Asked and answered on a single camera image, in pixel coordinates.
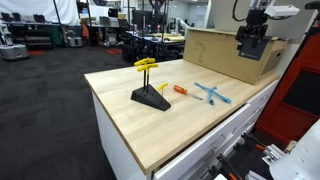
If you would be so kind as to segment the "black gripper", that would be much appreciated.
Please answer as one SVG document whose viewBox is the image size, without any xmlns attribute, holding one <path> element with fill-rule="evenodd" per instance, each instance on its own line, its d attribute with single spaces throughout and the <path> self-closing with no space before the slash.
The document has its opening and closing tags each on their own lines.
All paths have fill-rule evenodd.
<svg viewBox="0 0 320 180">
<path fill-rule="evenodd" d="M 268 25 L 266 24 L 268 17 L 263 10 L 250 9 L 245 19 L 246 25 L 240 26 L 235 40 L 237 41 L 237 49 L 241 50 L 244 42 L 249 37 L 253 38 L 252 47 L 255 48 L 258 42 L 265 36 Z"/>
</svg>

